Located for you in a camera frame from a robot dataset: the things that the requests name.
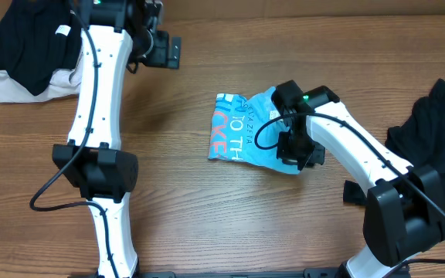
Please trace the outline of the light blue printed t-shirt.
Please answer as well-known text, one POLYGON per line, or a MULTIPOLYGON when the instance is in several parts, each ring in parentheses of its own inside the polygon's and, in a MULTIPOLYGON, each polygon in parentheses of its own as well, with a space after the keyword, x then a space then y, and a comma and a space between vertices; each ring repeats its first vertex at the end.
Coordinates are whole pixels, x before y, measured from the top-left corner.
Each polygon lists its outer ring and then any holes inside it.
POLYGON ((211 119, 209 159, 246 162, 269 168, 288 175, 300 171, 295 165, 287 165, 277 158, 277 143, 281 131, 288 128, 280 120, 256 132, 268 121, 279 116, 271 101, 275 88, 247 99, 239 94, 219 93, 211 119))

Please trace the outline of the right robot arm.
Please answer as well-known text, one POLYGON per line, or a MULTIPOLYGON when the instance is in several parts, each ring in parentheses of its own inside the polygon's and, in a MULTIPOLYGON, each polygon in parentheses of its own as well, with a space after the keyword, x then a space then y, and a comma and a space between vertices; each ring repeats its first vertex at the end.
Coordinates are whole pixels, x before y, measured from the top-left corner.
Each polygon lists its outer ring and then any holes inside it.
POLYGON ((331 154, 365 196, 366 246, 329 277, 407 277, 416 255, 445 240, 445 201, 440 176, 414 167, 382 146, 326 86, 303 92, 294 81, 277 86, 271 100, 287 130, 277 157, 302 170, 331 154))

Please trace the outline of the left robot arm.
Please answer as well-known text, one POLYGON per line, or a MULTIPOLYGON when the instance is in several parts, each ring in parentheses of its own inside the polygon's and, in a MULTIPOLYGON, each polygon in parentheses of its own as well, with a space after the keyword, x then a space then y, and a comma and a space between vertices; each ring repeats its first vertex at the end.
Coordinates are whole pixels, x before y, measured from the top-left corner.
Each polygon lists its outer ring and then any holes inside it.
POLYGON ((124 75, 139 65, 179 68, 180 38, 158 29, 163 9, 160 1, 81 1, 78 7, 85 25, 79 99, 53 162, 92 215, 100 256, 95 277, 140 275, 129 209, 138 159, 121 149, 121 101, 124 75))

